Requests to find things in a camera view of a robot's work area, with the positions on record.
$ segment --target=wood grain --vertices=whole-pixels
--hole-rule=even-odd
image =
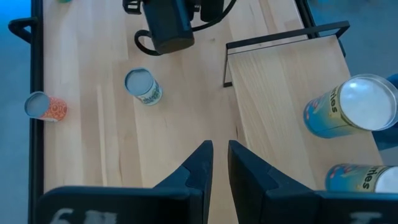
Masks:
[[[147,28],[144,16],[126,14],[121,1],[44,0],[45,92],[68,104],[62,122],[45,124],[45,191],[152,187],[211,139],[209,223],[237,223],[227,145],[246,139],[234,89],[222,88],[225,43],[301,27],[294,0],[238,0],[224,21],[195,33],[193,47],[150,57],[134,44],[134,33]],[[148,68],[162,85],[159,104],[144,106],[125,91],[134,67]]]
[[[229,69],[246,145],[312,189],[339,163],[382,164],[371,133],[335,139],[311,134],[304,106],[350,78],[335,36],[231,54]]]

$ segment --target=wooden table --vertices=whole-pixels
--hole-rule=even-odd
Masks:
[[[143,16],[127,15],[119,1],[44,0],[45,92],[68,104],[62,122],[45,124],[45,191],[63,185],[152,187],[211,139],[209,223],[237,223],[228,140],[255,145],[243,133],[234,88],[222,88],[224,46],[302,28],[294,0],[238,1],[224,21],[195,34],[193,47],[161,57],[134,45],[134,33],[146,26]],[[305,37],[250,49],[299,39]],[[145,43],[150,47],[149,39]],[[138,66],[164,88],[155,106],[140,104],[123,87],[126,73]]]
[[[311,189],[336,164],[382,164],[371,133],[322,139],[303,110],[350,78],[335,35],[228,56],[247,147]]]

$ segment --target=small can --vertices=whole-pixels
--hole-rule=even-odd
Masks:
[[[145,105],[155,105],[163,95],[162,87],[145,68],[132,69],[124,79],[126,90]]]
[[[398,193],[398,167],[338,164],[326,175],[325,188],[336,192]]]
[[[65,101],[47,96],[42,91],[33,92],[25,101],[25,113],[30,118],[56,122],[62,120],[67,111]]]
[[[306,127],[321,138],[380,131],[397,122],[397,88],[377,75],[357,75],[304,108]]]

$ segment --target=can lid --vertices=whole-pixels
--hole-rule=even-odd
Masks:
[[[147,93],[154,83],[154,77],[145,68],[131,70],[124,79],[126,90],[134,95],[141,96]]]
[[[391,167],[380,175],[375,192],[398,193],[398,167]]]
[[[340,106],[354,125],[369,131],[391,127],[397,118],[397,88],[377,75],[356,75],[343,84]]]
[[[30,94],[25,101],[25,113],[31,118],[39,118],[44,115],[50,106],[50,98],[42,91]]]

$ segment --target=black metal rail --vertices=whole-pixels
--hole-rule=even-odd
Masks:
[[[320,32],[335,30],[335,29],[338,29],[337,32],[335,33],[335,35],[337,38],[339,38],[341,35],[344,34],[344,32],[346,32],[346,30],[348,30],[348,28],[349,28],[349,22],[343,21],[343,22],[335,22],[332,24],[325,24],[325,25],[320,25],[320,26],[315,26],[315,27],[309,27],[309,28],[304,28],[304,29],[299,29],[299,30],[292,30],[292,31],[287,31],[287,32],[281,32],[278,34],[265,35],[262,37],[255,37],[255,38],[250,38],[250,39],[246,39],[246,40],[239,40],[239,41],[227,43],[225,45],[226,53],[225,53],[225,60],[224,60],[223,86],[229,87],[229,86],[233,85],[232,82],[225,82],[226,68],[228,65],[228,51],[231,49],[245,47],[245,46],[249,46],[249,45],[253,45],[253,44],[261,44],[261,43],[275,41],[275,40],[282,40],[282,39],[287,39],[287,38],[292,38],[292,37],[298,37],[301,35],[315,36],[315,35],[319,34]]]
[[[30,43],[30,92],[44,90],[43,1],[31,0],[31,17],[9,23],[9,30]],[[31,32],[25,30],[30,26]],[[28,223],[34,223],[35,205],[44,191],[44,123],[30,119]]]
[[[304,28],[315,27],[316,24],[313,20],[308,0],[295,0],[295,2]],[[309,39],[317,38],[319,36],[319,33],[308,34]]]

